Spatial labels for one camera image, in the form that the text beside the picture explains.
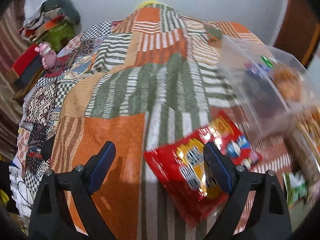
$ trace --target green striped fabric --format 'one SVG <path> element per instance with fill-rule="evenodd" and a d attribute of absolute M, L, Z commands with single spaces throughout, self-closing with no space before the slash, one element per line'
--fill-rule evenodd
<path fill-rule="evenodd" d="M 184 61 L 176 53 L 164 65 L 150 63 L 106 74 L 96 85 L 86 116 L 109 119 L 151 112 L 155 105 L 166 105 L 174 111 L 192 113 L 195 122 L 199 119 L 195 116 L 208 113 L 210 106 L 236 103 L 231 86 L 216 67 Z"/>
<path fill-rule="evenodd" d="M 110 34 L 101 44 L 92 68 L 85 74 L 108 71 L 123 64 L 131 41 L 132 33 Z"/>
<path fill-rule="evenodd" d="M 179 17 L 179 12 L 164 4 L 149 4 L 146 7 L 160 9 L 161 32 L 170 32 L 174 29 L 185 28 L 184 22 Z"/>

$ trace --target striped fabric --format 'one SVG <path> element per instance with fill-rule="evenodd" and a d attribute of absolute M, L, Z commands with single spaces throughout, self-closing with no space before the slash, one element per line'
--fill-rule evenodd
<path fill-rule="evenodd" d="M 71 162 L 70 160 L 73 158 L 75 154 L 74 146 L 79 143 L 83 135 L 84 129 L 84 119 L 75 119 L 70 117 L 65 117 L 62 122 L 59 122 L 58 133 L 56 136 L 58 138 L 62 138 L 64 135 L 67 135 L 67 141 L 63 143 L 60 140 L 55 140 L 55 145 L 53 146 L 52 151 L 52 162 L 51 168 L 56 170 L 57 172 L 68 172 L 71 171 Z"/>
<path fill-rule="evenodd" d="M 0 71 L 4 75 L 11 69 L 15 60 L 28 48 L 18 32 L 21 18 L 24 16 L 23 11 L 18 11 L 19 6 L 21 6 L 19 0 L 13 1 L 0 21 Z"/>
<path fill-rule="evenodd" d="M 228 35 L 232 38 L 238 38 L 241 39 L 238 32 L 234 29 L 232 24 L 230 22 L 210 22 L 212 26 L 220 29 L 224 35 Z"/>
<path fill-rule="evenodd" d="M 146 52 L 155 49 L 164 49 L 178 41 L 180 41 L 178 29 L 167 33 L 144 34 L 141 36 L 138 51 Z"/>
<path fill-rule="evenodd" d="M 160 32 L 160 23 L 152 22 L 135 22 L 133 31 L 154 34 Z"/>
<path fill-rule="evenodd" d="M 132 15 L 128 16 L 124 21 L 120 22 L 112 29 L 113 33 L 130 33 L 132 32 L 135 19 L 139 13 L 139 10 L 135 11 Z"/>
<path fill-rule="evenodd" d="M 267 170 L 273 170 L 274 172 L 278 172 L 284 167 L 290 166 L 292 161 L 292 155 L 286 153 L 266 164 L 258 164 L 256 167 L 252 169 L 252 171 L 257 173 L 266 173 Z"/>
<path fill-rule="evenodd" d="M 90 73 L 106 71 L 113 66 L 123 64 L 131 41 L 132 33 L 117 33 L 109 35 L 101 44 Z"/>
<path fill-rule="evenodd" d="M 217 102 L 234 99 L 234 94 L 226 92 L 228 88 L 223 88 L 223 80 L 219 81 L 220 86 L 205 85 L 202 78 L 207 73 L 215 78 L 212 75 L 217 73 L 207 70 L 201 74 L 199 67 L 196 62 L 183 61 L 180 54 L 174 54 L 163 65 L 149 64 L 120 71 L 116 75 L 106 74 L 97 83 L 85 116 L 109 119 L 135 115 L 145 111 L 152 112 L 153 105 L 165 103 L 166 111 L 170 107 L 174 111 L 189 112 L 199 125 L 202 118 L 199 113 L 209 111 L 209 96 L 220 97 L 221 101 Z M 102 98 L 105 98 L 104 104 L 101 104 Z"/>
<path fill-rule="evenodd" d="M 180 19 L 178 12 L 165 5 L 160 8 L 160 23 L 161 32 L 164 33 L 185 27 L 185 24 Z"/>
<path fill-rule="evenodd" d="M 284 142 L 284 136 L 280 134 L 280 135 L 269 137 L 263 141 L 257 142 L 252 147 L 256 151 L 259 151 L 261 149 L 267 149 L 267 148 L 270 148 L 272 145 L 278 145 L 283 142 Z"/>
<path fill-rule="evenodd" d="M 199 20 L 199 19 L 194 19 L 192 17 L 189 17 L 188 15 L 183 14 L 182 12 L 178 12 L 179 18 L 183 20 L 183 22 L 187 21 L 193 21 L 193 22 L 198 22 L 200 24 L 204 23 L 205 21 Z"/>
<path fill-rule="evenodd" d="M 243 40 L 259 42 L 259 43 L 263 44 L 263 42 L 260 41 L 259 38 L 256 35 L 254 35 L 253 33 L 238 33 L 238 34 L 239 34 L 239 37 Z"/>
<path fill-rule="evenodd" d="M 192 34 L 193 56 L 197 62 L 208 65 L 216 65 L 218 63 L 218 52 L 214 47 L 209 46 L 208 36 L 202 34 Z"/>
<path fill-rule="evenodd" d="M 192 39 L 187 29 L 182 29 L 182 35 L 186 41 L 186 58 L 188 61 L 194 61 Z"/>
<path fill-rule="evenodd" d="M 232 107 L 238 105 L 229 81 L 219 74 L 216 67 L 213 68 L 206 63 L 199 63 L 198 68 L 210 106 Z"/>
<path fill-rule="evenodd" d="M 148 4 L 146 7 L 147 8 L 158 8 L 160 10 L 166 10 L 166 11 L 176 11 L 174 8 L 167 6 L 165 4 L 160 4 L 160 3 Z"/>
<path fill-rule="evenodd" d="M 199 23 L 192 20 L 186 20 L 184 21 L 184 23 L 186 24 L 186 29 L 190 34 L 206 34 L 206 30 L 204 28 L 203 23 Z"/>

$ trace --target chip bag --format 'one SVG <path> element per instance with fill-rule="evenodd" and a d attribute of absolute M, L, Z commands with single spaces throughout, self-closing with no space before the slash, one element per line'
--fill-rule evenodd
<path fill-rule="evenodd" d="M 236 165 L 250 168 L 259 160 L 244 135 L 223 111 L 209 126 L 197 129 L 174 144 L 144 153 L 149 167 L 172 196 L 180 216 L 191 227 L 228 198 L 204 162 L 203 147 L 208 141 L 214 141 Z"/>
<path fill-rule="evenodd" d="M 282 174 L 287 193 L 287 205 L 291 208 L 299 199 L 308 197 L 308 187 L 302 171 L 296 174 L 284 172 Z"/>

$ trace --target patchwork quilt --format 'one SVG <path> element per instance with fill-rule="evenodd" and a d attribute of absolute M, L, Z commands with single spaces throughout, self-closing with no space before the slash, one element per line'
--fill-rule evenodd
<path fill-rule="evenodd" d="M 71 40 L 24 104 L 17 157 L 30 192 L 35 196 L 47 169 L 71 171 L 112 141 L 116 158 L 92 198 L 117 239 L 203 239 L 223 205 L 190 228 L 143 152 L 207 125 L 220 109 L 247 129 L 232 87 L 217 70 L 222 34 L 261 42 L 238 23 L 202 21 L 160 4 Z M 45 161 L 39 149 L 54 135 Z M 254 171 L 273 169 L 279 178 L 291 171 L 281 135 L 253 147 L 264 157 Z M 244 229 L 253 196 L 235 233 Z M 85 230 L 70 194 L 67 201 L 75 225 Z"/>

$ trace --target checkered fabric patch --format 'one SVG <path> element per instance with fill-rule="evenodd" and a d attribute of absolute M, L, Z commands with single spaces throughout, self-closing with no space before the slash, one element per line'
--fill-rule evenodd
<path fill-rule="evenodd" d="M 76 82 L 72 80 L 65 80 L 58 83 L 57 97 L 54 102 L 54 111 L 61 110 L 64 98 L 75 84 Z"/>
<path fill-rule="evenodd" d="M 36 197 L 41 178 L 35 177 L 29 170 L 26 170 L 25 184 L 28 187 L 33 199 Z"/>
<path fill-rule="evenodd" d="M 111 25 L 112 22 L 103 22 L 92 26 L 83 33 L 81 41 L 109 35 L 111 32 Z"/>
<path fill-rule="evenodd" d="M 35 87 L 44 87 L 46 85 L 52 84 L 57 80 L 56 77 L 48 78 L 48 77 L 41 77 L 39 78 L 38 82 L 35 84 Z"/>

